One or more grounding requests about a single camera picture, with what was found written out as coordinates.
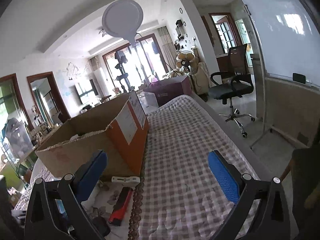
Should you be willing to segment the white floral quilt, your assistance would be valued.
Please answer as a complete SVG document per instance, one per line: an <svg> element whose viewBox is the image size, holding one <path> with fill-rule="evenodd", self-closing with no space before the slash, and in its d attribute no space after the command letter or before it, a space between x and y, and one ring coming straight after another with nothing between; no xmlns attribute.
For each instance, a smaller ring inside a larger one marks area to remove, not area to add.
<svg viewBox="0 0 320 240"><path fill-rule="evenodd" d="M55 178L45 167L42 161L37 160L31 174L30 185L24 191L20 200L15 206L15 210L25 211L28 207L29 198L35 179L43 178L45 181L58 180ZM112 181L98 182L93 189L90 197L85 202L82 202L84 210L87 212L90 218L103 217L105 220L109 220L109 217L113 211L113 207L117 202L117 199L122 191L123 187L135 188L138 184L121 184L113 183ZM133 198L130 199L127 207L124 219L122 220L121 226L115 226L109 224L111 229L109 235L105 239L134 239L134 230L131 229L132 221L131 213L133 208Z"/></svg>

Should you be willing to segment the red black utility knife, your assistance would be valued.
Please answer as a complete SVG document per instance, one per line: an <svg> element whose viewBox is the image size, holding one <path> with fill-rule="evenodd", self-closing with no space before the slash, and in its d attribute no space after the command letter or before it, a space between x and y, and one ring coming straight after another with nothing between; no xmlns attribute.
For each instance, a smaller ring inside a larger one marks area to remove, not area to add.
<svg viewBox="0 0 320 240"><path fill-rule="evenodd" d="M123 187L108 222L115 226L121 226L127 207L129 205L133 189L131 187Z"/></svg>

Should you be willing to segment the checkered bed sheet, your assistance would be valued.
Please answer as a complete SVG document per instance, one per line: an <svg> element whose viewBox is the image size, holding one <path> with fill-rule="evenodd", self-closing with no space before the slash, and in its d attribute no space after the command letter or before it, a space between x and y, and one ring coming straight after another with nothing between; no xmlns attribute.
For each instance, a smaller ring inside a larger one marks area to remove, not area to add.
<svg viewBox="0 0 320 240"><path fill-rule="evenodd" d="M208 166L219 151L239 172L258 178L243 153L191 97L148 115L140 239L209 239L233 208Z"/></svg>

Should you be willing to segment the brown cardboard box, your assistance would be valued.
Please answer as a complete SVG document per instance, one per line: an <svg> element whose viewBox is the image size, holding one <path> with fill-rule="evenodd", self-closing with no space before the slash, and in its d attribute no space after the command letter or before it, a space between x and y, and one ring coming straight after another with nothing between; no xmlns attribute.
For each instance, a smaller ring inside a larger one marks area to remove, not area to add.
<svg viewBox="0 0 320 240"><path fill-rule="evenodd" d="M67 120L37 148L36 155L53 176L62 177L102 150L107 154L103 177L138 177L148 129L136 92L121 94Z"/></svg>

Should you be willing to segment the black office chair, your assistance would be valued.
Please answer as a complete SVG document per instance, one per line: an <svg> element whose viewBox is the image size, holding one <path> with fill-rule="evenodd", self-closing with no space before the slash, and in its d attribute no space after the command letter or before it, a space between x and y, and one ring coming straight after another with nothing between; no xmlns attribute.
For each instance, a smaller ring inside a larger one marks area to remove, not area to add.
<svg viewBox="0 0 320 240"><path fill-rule="evenodd" d="M246 51L247 44L229 48L228 70L214 72L210 75L210 80L215 86L211 87L208 92L211 98L221 100L223 105L229 105L229 114L220 113L219 116L223 116L225 122L235 122L243 138L247 137L247 132L238 119L248 116L254 122L255 117L250 114L241 114L238 109L234 108L232 99L241 98L254 91L251 74L248 70Z"/></svg>

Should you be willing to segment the black whiteboard eraser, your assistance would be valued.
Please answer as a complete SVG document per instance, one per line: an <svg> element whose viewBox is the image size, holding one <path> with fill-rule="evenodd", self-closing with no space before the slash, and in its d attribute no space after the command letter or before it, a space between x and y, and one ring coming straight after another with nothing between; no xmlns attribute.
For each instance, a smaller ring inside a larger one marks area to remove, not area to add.
<svg viewBox="0 0 320 240"><path fill-rule="evenodd" d="M293 73L292 79L295 82L306 84L306 76L303 74Z"/></svg>

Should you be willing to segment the purple storage box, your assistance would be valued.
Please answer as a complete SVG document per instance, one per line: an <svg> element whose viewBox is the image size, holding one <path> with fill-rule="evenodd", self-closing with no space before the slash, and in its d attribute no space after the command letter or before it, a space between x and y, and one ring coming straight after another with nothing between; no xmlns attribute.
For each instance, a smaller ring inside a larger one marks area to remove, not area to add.
<svg viewBox="0 0 320 240"><path fill-rule="evenodd" d="M186 75L151 83L143 91L153 93L159 106L163 106L180 95L191 95L192 93L189 77Z"/></svg>

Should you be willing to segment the standing electric fan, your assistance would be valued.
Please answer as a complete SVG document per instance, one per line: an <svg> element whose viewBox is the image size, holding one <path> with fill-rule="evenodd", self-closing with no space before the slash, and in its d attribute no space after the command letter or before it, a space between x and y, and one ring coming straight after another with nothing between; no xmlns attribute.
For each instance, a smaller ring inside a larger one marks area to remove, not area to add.
<svg viewBox="0 0 320 240"><path fill-rule="evenodd" d="M179 51L176 55L176 68L174 71L177 75L187 75L189 77L194 93L197 93L195 74L198 71L198 64L198 58L191 51Z"/></svg>

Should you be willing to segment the white board on stand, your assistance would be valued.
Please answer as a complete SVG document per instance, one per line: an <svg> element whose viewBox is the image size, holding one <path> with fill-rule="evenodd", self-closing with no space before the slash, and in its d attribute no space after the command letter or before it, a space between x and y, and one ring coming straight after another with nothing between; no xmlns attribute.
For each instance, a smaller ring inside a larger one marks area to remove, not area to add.
<svg viewBox="0 0 320 240"><path fill-rule="evenodd" d="M242 1L259 45L264 125L309 147L319 128L319 32L299 0Z"/></svg>

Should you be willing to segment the white round lamp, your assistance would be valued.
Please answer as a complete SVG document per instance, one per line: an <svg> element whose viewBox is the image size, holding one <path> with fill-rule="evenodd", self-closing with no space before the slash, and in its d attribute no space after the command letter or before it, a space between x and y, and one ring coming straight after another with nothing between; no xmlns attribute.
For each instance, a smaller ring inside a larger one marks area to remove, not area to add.
<svg viewBox="0 0 320 240"><path fill-rule="evenodd" d="M123 38L135 47L135 36L142 25L143 17L143 9L136 1L117 0L105 9L102 26L108 35Z"/></svg>

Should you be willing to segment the white plastic bracket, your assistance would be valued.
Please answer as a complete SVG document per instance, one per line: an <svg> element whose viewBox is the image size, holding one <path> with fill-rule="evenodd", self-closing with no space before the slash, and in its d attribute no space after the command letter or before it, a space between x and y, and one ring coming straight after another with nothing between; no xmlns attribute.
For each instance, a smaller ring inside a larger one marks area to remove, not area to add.
<svg viewBox="0 0 320 240"><path fill-rule="evenodd" d="M111 181L113 183L121 183L121 184L139 184L140 178L137 176L130 176L130 177L113 176Z"/></svg>

